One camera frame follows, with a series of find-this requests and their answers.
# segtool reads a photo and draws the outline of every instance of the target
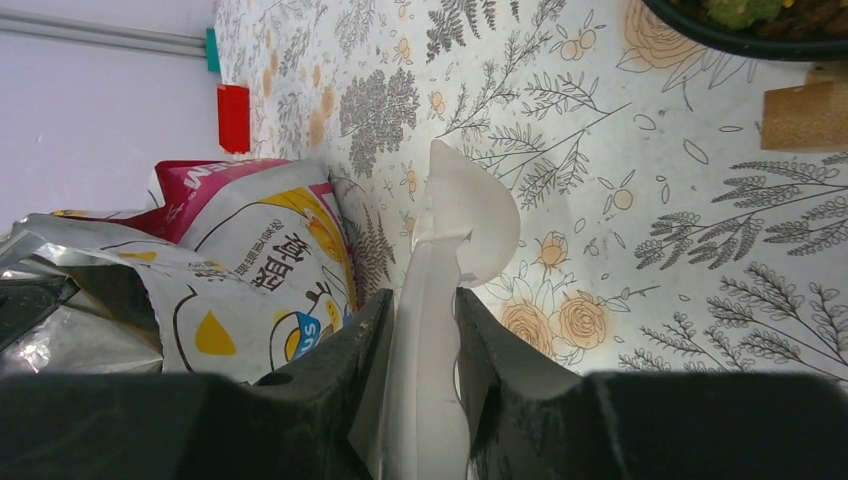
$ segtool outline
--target green plant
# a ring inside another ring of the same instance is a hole
[[[731,30],[748,28],[756,21],[772,21],[782,7],[783,0],[707,0],[710,18]]]

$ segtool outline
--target orange flower pattern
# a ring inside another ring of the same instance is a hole
[[[551,356],[553,336],[545,314],[533,305],[509,305],[501,315],[501,323],[530,346]]]
[[[271,96],[271,93],[274,91],[274,72],[270,69],[265,69],[262,72],[262,94],[265,95],[265,98]]]
[[[551,51],[559,52],[559,56],[565,61],[580,60],[583,55],[595,46],[598,41],[598,31],[606,28],[603,24],[594,24],[592,19],[595,16],[595,10],[589,10],[586,19],[583,21],[582,27],[577,29],[576,35],[569,35],[565,27],[557,27],[559,40],[551,48]]]
[[[535,240],[539,244],[539,256],[533,264],[542,264],[545,267],[545,275],[550,275],[551,270],[559,268],[568,260],[568,243],[563,234],[548,232],[544,240]]]
[[[562,304],[556,325],[559,327],[556,333],[575,347],[595,348],[607,338],[604,310],[583,297]]]
[[[442,92],[433,92],[427,99],[430,101],[430,112],[428,113],[429,118],[441,117],[448,108]]]
[[[320,83],[321,83],[321,67],[319,67],[318,65],[315,65],[315,67],[312,68],[312,86],[317,88]]]
[[[412,60],[409,57],[412,55],[412,51],[409,46],[409,40],[406,37],[401,38],[395,47],[395,57],[394,60],[401,64],[411,65]]]
[[[400,232],[401,237],[412,237],[412,232],[415,231],[415,216],[410,212],[400,212],[400,219],[403,221],[403,229]]]
[[[409,13],[409,6],[410,5],[411,5],[411,2],[402,2],[400,4],[400,6],[398,7],[398,18],[406,18],[407,17],[407,14]]]
[[[668,68],[703,47],[663,23],[642,3],[628,0],[624,16],[624,37],[633,49],[633,58],[648,68]]]
[[[617,208],[618,210],[630,210],[630,207],[633,206],[633,192],[631,192],[627,187],[627,184],[630,183],[630,180],[633,179],[633,176],[636,174],[636,170],[631,170],[624,180],[618,184],[618,186],[613,185],[612,182],[607,180],[604,177],[598,177],[598,182],[604,186],[610,193],[607,196],[606,204],[604,205],[604,215],[609,213],[612,207]]]
[[[325,88],[324,93],[321,94],[321,115],[324,118],[330,118],[330,116],[333,115],[333,108],[335,105],[336,94],[333,92],[333,88]]]
[[[321,112],[312,112],[309,116],[308,142],[311,148],[317,148],[324,141],[324,116]]]
[[[409,191],[409,199],[415,200],[413,194],[418,191],[418,175],[415,173],[415,170],[412,169],[411,163],[410,166],[405,164],[401,164],[401,170],[403,170],[404,178],[400,181],[401,185],[406,185],[406,189]]]

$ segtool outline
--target fern print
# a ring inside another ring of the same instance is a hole
[[[336,20],[336,39],[346,57],[350,57],[354,48],[365,43],[374,23],[374,0],[351,4],[353,8],[343,10]]]
[[[600,78],[596,78],[587,88],[583,86],[584,79],[583,73],[577,79],[573,79],[570,73],[566,73],[565,76],[557,75],[553,79],[547,73],[544,73],[541,78],[539,75],[533,75],[534,81],[528,82],[524,88],[524,91],[532,97],[533,104],[523,102],[524,110],[521,113],[536,120],[543,120],[551,109],[560,115],[583,107],[603,115],[607,114],[608,112],[598,109],[592,98],[598,89]]]
[[[433,28],[427,30],[427,63],[432,62],[441,53],[451,51],[454,43],[464,47],[464,24],[468,24],[471,34],[480,37],[479,19],[485,20],[486,26],[495,31],[497,11],[495,0],[440,0],[439,10],[430,10],[427,16],[433,22]],[[510,0],[509,9],[516,21],[518,17],[518,0]]]
[[[594,100],[587,98],[583,103],[601,114],[562,140],[547,142],[541,134],[534,134],[532,125],[516,123],[515,126],[495,126],[487,138],[491,147],[480,150],[464,147],[464,154],[486,171],[507,185],[510,191],[517,189],[517,198],[522,209],[538,208],[551,195],[569,195],[584,183],[589,174],[589,158],[580,151],[580,142],[586,132],[628,105],[610,112],[602,112]],[[566,114],[566,109],[557,112]]]
[[[283,158],[301,157],[302,118],[297,94],[288,93],[277,101],[277,119],[280,126],[276,147]]]
[[[699,330],[685,313],[675,312],[660,331],[641,327],[641,334],[671,357],[674,368],[690,372],[748,372],[770,362],[848,382],[848,305],[841,292],[811,282],[799,288],[756,262],[743,271],[746,280],[722,277],[724,296],[707,299],[713,324]],[[794,332],[809,333],[804,339]],[[746,329],[738,335],[734,331]],[[638,349],[619,355],[627,370],[657,371],[656,352]]]
[[[660,264],[663,270],[686,254],[690,264],[715,269],[743,259],[758,241],[797,245],[786,252],[792,256],[812,255],[848,241],[848,184],[833,181],[841,173],[833,165],[845,158],[848,153],[843,152],[822,159],[821,165],[755,161],[730,167],[746,175],[726,179],[724,184],[732,190],[713,203],[732,201],[738,209],[753,210],[712,223],[701,222],[702,216],[690,211],[660,216],[650,233],[658,238],[636,248],[637,268]],[[766,226],[761,218],[800,202],[811,203],[800,219]]]
[[[520,96],[520,91],[510,88],[507,81],[520,66],[536,58],[542,47],[550,41],[553,35],[542,30],[542,26],[545,22],[559,18],[564,6],[564,0],[541,0],[532,19],[535,27],[533,32],[525,33],[522,39],[521,32],[514,30],[504,46],[503,62],[489,60],[483,64],[483,86],[473,102],[469,101],[466,85],[460,85],[460,99],[447,122],[445,132],[438,137],[460,131],[463,139],[469,140],[472,136],[479,138],[489,130],[489,108],[493,104],[506,106]]]
[[[383,220],[379,212],[376,223],[366,208],[365,224],[345,220],[345,230],[353,245],[353,271],[356,274],[356,297],[359,305],[365,305],[379,288],[391,280],[389,262],[395,260],[394,245],[386,239]]]
[[[417,124],[419,106],[411,72],[399,68],[387,79],[375,70],[367,79],[353,78],[342,95],[339,123],[342,137],[351,137],[349,159],[357,176],[371,178],[377,151],[397,151],[404,126],[412,130]]]
[[[279,68],[281,75],[285,76],[297,67],[300,59],[306,55],[311,39],[312,30],[309,27],[298,27],[297,30],[295,30],[288,46],[283,51],[283,58],[280,59]]]

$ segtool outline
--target red clip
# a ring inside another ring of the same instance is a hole
[[[229,153],[250,151],[250,91],[218,85],[218,143]]]

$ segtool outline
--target snack bag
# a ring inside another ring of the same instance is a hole
[[[35,215],[12,237],[39,239],[31,255],[66,271],[134,269],[159,326],[163,371],[253,382],[350,320],[353,273],[322,166],[163,162],[156,176],[161,207]],[[0,270],[3,257],[0,247]]]

